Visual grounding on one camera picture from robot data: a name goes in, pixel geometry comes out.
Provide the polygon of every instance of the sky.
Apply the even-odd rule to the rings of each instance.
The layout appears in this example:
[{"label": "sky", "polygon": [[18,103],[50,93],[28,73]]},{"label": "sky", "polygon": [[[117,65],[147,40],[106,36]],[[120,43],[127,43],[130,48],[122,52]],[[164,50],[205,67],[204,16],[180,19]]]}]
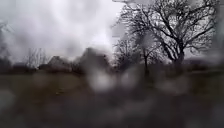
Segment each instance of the sky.
[{"label": "sky", "polygon": [[30,48],[69,59],[86,47],[113,52],[111,25],[122,3],[112,0],[0,0],[6,42],[19,61]]}]

